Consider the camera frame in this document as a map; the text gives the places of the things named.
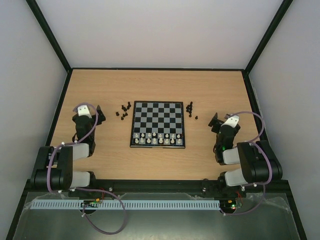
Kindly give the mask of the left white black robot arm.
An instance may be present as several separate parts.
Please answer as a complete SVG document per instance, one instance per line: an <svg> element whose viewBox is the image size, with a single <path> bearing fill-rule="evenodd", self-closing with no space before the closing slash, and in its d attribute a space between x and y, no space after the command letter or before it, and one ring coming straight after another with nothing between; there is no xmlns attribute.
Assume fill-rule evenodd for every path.
<svg viewBox="0 0 320 240"><path fill-rule="evenodd" d="M57 147L39 148L30 178L30 186L33 189L53 193L90 185L94 173L75 171L73 165L74 161L93 155L96 148L96 127L106 120L99 105L93 108L95 114L91 114L91 107L91 104L81 103L73 109L75 135L71 142L62 142Z"/></svg>

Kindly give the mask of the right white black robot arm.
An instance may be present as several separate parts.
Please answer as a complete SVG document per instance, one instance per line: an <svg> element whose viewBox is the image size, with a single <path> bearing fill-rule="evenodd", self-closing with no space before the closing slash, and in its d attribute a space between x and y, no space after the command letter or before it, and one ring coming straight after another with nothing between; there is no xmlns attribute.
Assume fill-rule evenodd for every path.
<svg viewBox="0 0 320 240"><path fill-rule="evenodd" d="M234 144L235 136L240 130L240 114L252 114L262 124L259 134L249 141ZM216 113L208 126L216 134L213 147L215 160L221 166L238 165L239 168L222 172L218 177L218 191L229 196L236 188L246 186L265 186L272 181L281 180L283 168L267 140L261 140L265 129L264 119L251 111L240 111L218 118Z"/></svg>

